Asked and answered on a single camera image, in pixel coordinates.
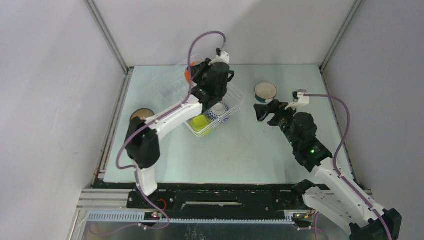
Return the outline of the blue patterned bowl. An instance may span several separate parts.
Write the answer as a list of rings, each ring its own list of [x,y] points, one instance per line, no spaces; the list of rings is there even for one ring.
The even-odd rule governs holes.
[[[225,103],[219,102],[206,111],[206,116],[211,122],[225,123],[230,119],[227,114],[229,110],[229,107]]]

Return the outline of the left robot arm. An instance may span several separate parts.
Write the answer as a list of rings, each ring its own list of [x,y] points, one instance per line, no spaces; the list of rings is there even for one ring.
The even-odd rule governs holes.
[[[145,208],[153,208],[158,202],[155,164],[161,156],[160,141],[181,124],[221,102],[235,75],[227,62],[209,58],[189,66],[187,71],[196,85],[186,98],[152,117],[135,117],[127,130],[124,146],[134,165],[136,184],[141,192],[138,201]]]

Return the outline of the teal blue bowl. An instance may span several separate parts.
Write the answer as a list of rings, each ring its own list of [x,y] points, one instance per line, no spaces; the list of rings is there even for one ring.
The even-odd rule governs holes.
[[[274,100],[278,91],[275,85],[269,82],[260,82],[254,88],[255,99],[263,104],[268,104]]]

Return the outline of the dark bowl beige inside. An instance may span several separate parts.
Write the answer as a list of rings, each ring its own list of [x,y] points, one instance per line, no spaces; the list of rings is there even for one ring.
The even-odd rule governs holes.
[[[132,113],[132,115],[130,116],[130,121],[132,121],[133,119],[139,118],[141,120],[145,120],[149,117],[154,116],[155,113],[149,109],[149,108],[140,108],[138,110],[136,110],[135,112]]]

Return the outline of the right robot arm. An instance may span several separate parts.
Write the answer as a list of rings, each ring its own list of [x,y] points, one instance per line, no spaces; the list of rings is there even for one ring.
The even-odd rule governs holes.
[[[346,177],[334,163],[332,153],[317,139],[318,127],[311,114],[297,112],[278,100],[253,107],[258,122],[273,115],[268,125],[280,128],[292,146],[295,160],[332,192],[325,196],[317,185],[305,179],[294,186],[290,196],[295,208],[307,206],[316,210],[344,230],[351,240],[399,239],[401,214],[378,204]]]

